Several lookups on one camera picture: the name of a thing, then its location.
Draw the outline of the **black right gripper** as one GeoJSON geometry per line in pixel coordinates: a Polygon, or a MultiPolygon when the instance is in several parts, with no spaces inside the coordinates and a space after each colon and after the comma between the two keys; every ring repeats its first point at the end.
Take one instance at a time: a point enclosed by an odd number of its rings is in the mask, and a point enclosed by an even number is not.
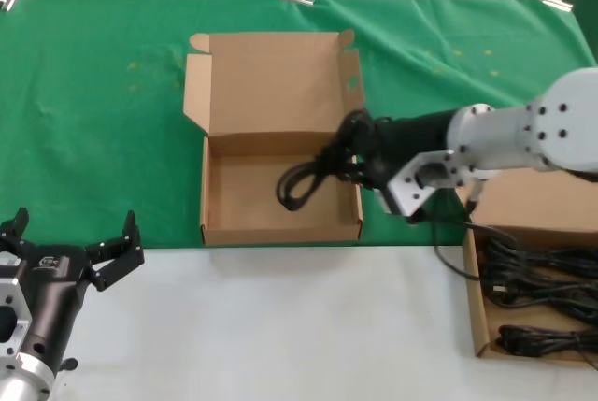
{"type": "Polygon", "coordinates": [[[446,150],[455,115],[453,109],[414,118],[378,118],[374,124],[367,110],[351,111],[339,126],[339,142],[348,150],[366,145],[366,163],[345,163],[344,181],[372,191],[374,182],[385,185],[418,154],[446,150]]]}

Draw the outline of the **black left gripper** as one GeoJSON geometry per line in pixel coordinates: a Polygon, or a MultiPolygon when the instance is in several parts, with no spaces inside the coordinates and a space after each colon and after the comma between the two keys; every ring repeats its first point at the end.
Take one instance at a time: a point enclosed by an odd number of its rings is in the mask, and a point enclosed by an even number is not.
{"type": "Polygon", "coordinates": [[[1,223],[1,252],[21,259],[17,279],[31,315],[21,345],[13,351],[36,358],[57,374],[89,284],[105,291],[145,263],[144,249],[132,210],[120,237],[84,249],[24,242],[28,222],[28,210],[21,207],[1,223]]]}

